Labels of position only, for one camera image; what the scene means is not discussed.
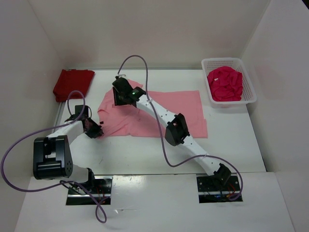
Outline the dark red t-shirt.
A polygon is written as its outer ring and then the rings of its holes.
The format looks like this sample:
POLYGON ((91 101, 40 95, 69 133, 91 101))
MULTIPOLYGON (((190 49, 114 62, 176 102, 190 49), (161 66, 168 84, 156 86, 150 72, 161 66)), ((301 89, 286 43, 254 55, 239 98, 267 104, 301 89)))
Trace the dark red t-shirt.
POLYGON ((91 70, 62 70, 53 89, 56 102, 66 101, 74 90, 86 96, 94 75, 91 70))

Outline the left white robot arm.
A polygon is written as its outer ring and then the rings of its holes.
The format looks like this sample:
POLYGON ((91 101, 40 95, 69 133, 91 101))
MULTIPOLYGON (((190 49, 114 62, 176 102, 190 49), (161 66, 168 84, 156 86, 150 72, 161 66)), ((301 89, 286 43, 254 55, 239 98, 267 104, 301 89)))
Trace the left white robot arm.
POLYGON ((73 181, 85 193, 96 189, 97 182, 90 168, 82 168, 73 164, 70 145, 82 134, 91 139, 103 135, 102 126, 89 117, 73 121, 65 121, 66 126, 59 128, 47 137, 39 137, 34 141, 33 174, 36 179, 56 179, 73 181))

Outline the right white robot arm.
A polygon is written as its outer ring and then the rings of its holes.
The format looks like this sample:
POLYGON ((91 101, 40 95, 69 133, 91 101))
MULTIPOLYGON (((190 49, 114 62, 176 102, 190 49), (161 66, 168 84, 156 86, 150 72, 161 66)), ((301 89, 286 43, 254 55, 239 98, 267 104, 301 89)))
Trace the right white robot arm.
POLYGON ((148 93, 140 87, 112 87, 114 103, 116 105, 133 105, 145 111, 156 119, 158 124, 162 150, 166 163, 170 167, 178 167, 190 160, 195 160, 210 176, 212 185, 217 190, 223 190, 229 183, 231 171, 210 156, 191 136, 183 114, 175 114, 149 97, 148 93), (177 146, 189 153, 189 158, 178 164, 171 164, 167 158, 164 142, 177 146))

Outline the magenta t-shirt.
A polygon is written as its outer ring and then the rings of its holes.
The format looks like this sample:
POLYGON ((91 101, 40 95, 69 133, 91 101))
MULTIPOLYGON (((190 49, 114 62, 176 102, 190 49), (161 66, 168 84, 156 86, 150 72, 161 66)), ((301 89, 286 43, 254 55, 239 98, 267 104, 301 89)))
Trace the magenta t-shirt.
POLYGON ((238 102, 243 92, 243 75, 228 66, 209 72, 207 81, 211 96, 216 102, 238 102))

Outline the white plastic basket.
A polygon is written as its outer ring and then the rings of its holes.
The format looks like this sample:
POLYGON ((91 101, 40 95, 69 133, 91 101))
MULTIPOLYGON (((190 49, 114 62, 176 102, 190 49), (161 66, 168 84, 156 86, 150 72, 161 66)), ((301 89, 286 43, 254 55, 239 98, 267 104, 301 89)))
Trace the white plastic basket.
POLYGON ((239 58, 206 58, 203 59, 201 61, 201 65, 202 65, 202 69, 204 72, 204 76, 205 76, 205 82, 206 82, 206 87, 207 87, 207 91, 208 91, 208 95, 209 95, 209 99, 211 102, 211 105, 213 108, 218 108, 218 107, 238 107, 240 105, 246 105, 248 103, 254 103, 256 102, 256 94, 255 94, 255 90, 253 88, 252 82, 249 78, 248 72, 245 69, 244 63, 242 62, 241 59, 239 58), (212 96, 211 96, 211 91, 210 91, 210 87, 207 81, 207 76, 209 74, 209 72, 211 72, 212 70, 215 70, 219 67, 222 66, 228 66, 233 68, 234 70, 242 73, 243 75, 243 92, 242 92, 242 96, 241 96, 241 100, 240 101, 223 101, 223 102, 217 102, 214 101, 212 96))

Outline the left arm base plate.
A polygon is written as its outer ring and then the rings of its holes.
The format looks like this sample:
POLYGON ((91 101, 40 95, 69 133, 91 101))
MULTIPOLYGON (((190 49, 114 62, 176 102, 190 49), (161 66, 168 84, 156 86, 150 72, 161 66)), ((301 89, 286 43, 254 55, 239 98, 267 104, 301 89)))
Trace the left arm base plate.
MULTIPOLYGON (((101 205, 111 204, 111 192, 112 192, 112 176, 96 175, 93 181, 92 187, 85 188, 90 194, 96 199, 101 205)), ((95 205, 90 195, 86 193, 82 188, 77 185, 68 185, 66 205, 77 206, 77 205, 95 205)))

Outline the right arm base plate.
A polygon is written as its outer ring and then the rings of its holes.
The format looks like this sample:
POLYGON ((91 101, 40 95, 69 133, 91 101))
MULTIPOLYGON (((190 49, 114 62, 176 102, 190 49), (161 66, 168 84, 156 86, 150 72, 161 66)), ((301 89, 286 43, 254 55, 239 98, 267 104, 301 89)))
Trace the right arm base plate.
POLYGON ((235 200, 230 200, 230 197, 235 197, 240 191, 239 180, 236 175, 232 175, 227 183, 221 188, 215 186, 209 176, 197 176, 197 190, 199 203, 226 203, 243 201, 241 195, 235 200))

